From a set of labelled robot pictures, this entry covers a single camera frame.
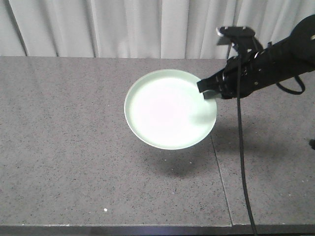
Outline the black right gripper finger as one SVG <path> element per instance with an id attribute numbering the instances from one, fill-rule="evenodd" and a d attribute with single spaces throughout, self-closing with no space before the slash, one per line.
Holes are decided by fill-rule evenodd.
<path id="1" fill-rule="evenodd" d="M 203 92 L 203 97 L 205 100 L 217 99 L 221 98 L 221 94 L 213 90 L 207 90 Z"/>
<path id="2" fill-rule="evenodd" d="M 200 93 L 204 93 L 206 91 L 212 90 L 217 93 L 223 92 L 223 75 L 221 73 L 217 73 L 209 78 L 205 78 L 197 82 L 197 88 Z"/>

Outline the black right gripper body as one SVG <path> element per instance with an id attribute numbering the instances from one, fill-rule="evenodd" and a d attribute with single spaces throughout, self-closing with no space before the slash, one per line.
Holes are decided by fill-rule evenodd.
<path id="1" fill-rule="evenodd" d="M 254 56 L 231 57 L 218 72 L 218 93 L 222 99 L 245 98 L 260 89 L 260 72 L 254 65 Z"/>

